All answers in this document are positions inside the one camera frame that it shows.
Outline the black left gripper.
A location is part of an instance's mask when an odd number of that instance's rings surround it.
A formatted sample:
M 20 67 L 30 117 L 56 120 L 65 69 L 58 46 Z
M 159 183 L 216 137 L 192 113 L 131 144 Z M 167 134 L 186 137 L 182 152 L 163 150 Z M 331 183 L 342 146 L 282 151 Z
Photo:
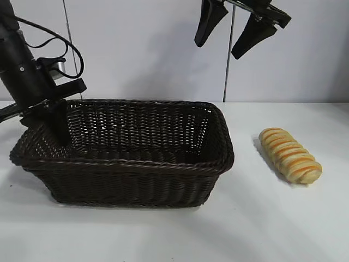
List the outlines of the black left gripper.
M 67 121 L 67 101 L 63 98 L 84 92 L 87 87 L 81 78 L 56 85 L 63 76 L 65 58 L 34 59 L 22 36 L 17 32 L 1 33 L 1 80 L 15 101 L 1 109 L 1 121 L 22 115 L 20 123 L 28 128 L 44 124 L 57 141 L 66 146 L 70 142 Z M 53 105 L 40 105 L 57 101 Z

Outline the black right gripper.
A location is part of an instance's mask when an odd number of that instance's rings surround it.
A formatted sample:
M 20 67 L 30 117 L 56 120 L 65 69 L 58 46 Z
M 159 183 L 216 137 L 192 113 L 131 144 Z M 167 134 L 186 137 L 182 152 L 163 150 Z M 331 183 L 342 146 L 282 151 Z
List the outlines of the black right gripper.
M 277 32 L 274 24 L 285 28 L 291 21 L 287 13 L 271 4 L 272 1 L 227 1 L 251 13 L 243 32 L 232 48 L 231 54 L 234 58 L 241 58 L 255 45 L 272 37 Z M 224 1 L 201 1 L 200 20 L 194 38 L 197 47 L 203 47 L 213 29 L 227 14 Z

